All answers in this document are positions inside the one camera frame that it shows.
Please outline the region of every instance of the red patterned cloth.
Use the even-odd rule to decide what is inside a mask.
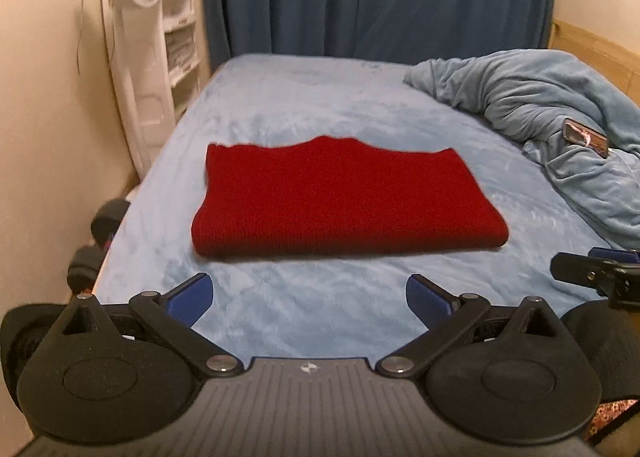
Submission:
[[[205,257],[383,255],[498,247],[505,221],[454,150],[382,150],[317,137],[207,150],[191,225]]]

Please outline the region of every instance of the mattress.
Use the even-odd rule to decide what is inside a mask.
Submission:
[[[494,305],[544,297],[559,314],[595,291],[555,281],[558,251],[607,244],[520,147],[402,83],[406,66],[336,58],[246,55],[228,62],[184,115],[127,212],[95,293],[123,303],[194,273],[214,282],[197,332],[251,357],[367,357],[374,363],[426,329],[406,304],[420,273],[450,293]],[[207,145],[283,146],[318,135],[401,151],[454,148],[507,221],[500,249],[389,257],[215,262],[195,254],[190,226],[206,192]],[[398,194],[410,188],[398,188]]]

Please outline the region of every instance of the folded fabric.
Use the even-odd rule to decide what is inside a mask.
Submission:
[[[513,50],[428,60],[404,81],[523,142],[597,234],[618,249],[640,247],[640,108],[598,72],[566,52]],[[609,156],[567,143],[567,117],[605,133]]]
[[[507,226],[454,150],[388,151],[317,137],[211,144],[191,225],[205,257],[366,255],[498,247]]]

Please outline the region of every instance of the wooden panel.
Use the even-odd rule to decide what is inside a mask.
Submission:
[[[549,48],[570,52],[640,104],[640,56],[566,22],[555,21]]]

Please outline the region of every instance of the metal bolt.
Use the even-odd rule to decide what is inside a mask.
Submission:
[[[207,366],[216,372],[232,371],[238,365],[238,360],[229,354],[212,356],[207,360]]]
[[[389,356],[382,360],[380,365],[387,372],[393,374],[403,374],[409,372],[414,367],[414,362],[403,356]]]

